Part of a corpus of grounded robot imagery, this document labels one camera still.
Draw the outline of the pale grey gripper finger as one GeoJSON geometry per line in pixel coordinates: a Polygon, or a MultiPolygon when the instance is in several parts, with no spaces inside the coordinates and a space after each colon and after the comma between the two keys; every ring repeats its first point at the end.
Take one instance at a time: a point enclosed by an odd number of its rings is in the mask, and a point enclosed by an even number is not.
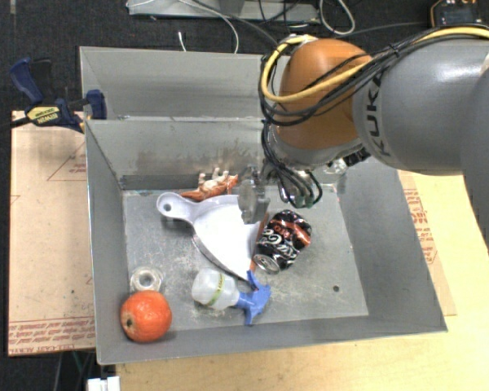
{"type": "Polygon", "coordinates": [[[262,222],[267,214],[270,199],[266,196],[259,196],[256,200],[254,217],[258,222],[262,222]]]}
{"type": "Polygon", "coordinates": [[[254,180],[246,179],[240,184],[238,205],[244,223],[256,222],[254,215],[257,205],[257,192],[254,180]]]}

